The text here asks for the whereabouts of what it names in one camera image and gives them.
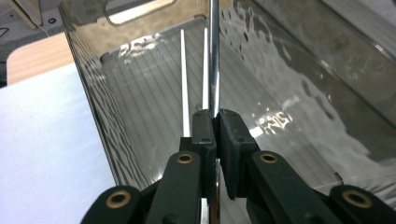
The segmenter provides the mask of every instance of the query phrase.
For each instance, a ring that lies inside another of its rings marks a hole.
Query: white stick
[[[209,108],[209,71],[207,68],[207,28],[204,31],[204,78],[203,78],[203,89],[202,89],[202,109]]]
[[[186,45],[184,42],[184,30],[180,30],[181,41],[181,91],[183,104],[183,136],[190,137],[190,113],[189,94],[187,91],[187,69],[186,69]]]

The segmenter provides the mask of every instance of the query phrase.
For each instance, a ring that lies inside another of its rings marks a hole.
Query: white tabletop
[[[0,89],[0,223],[79,223],[114,185],[74,64]]]

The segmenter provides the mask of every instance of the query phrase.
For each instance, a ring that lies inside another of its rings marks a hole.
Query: shiny metal pole
[[[209,110],[213,119],[220,110],[219,0],[210,0],[209,10]]]

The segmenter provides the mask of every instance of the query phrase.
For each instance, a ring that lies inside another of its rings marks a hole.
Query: transparent plastic bin
[[[117,184],[162,177],[182,135],[180,29],[190,113],[201,108],[208,2],[65,0],[59,9]],[[323,193],[351,184],[396,205],[396,62],[317,0],[220,1],[220,105],[262,150]],[[222,220],[248,220],[221,195]]]

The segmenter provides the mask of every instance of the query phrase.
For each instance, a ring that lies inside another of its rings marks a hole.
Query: handle cutout
[[[155,0],[150,2],[142,0],[115,0],[106,4],[105,11],[111,23],[121,25],[127,21],[136,20],[151,12],[168,7],[175,2],[176,0]]]

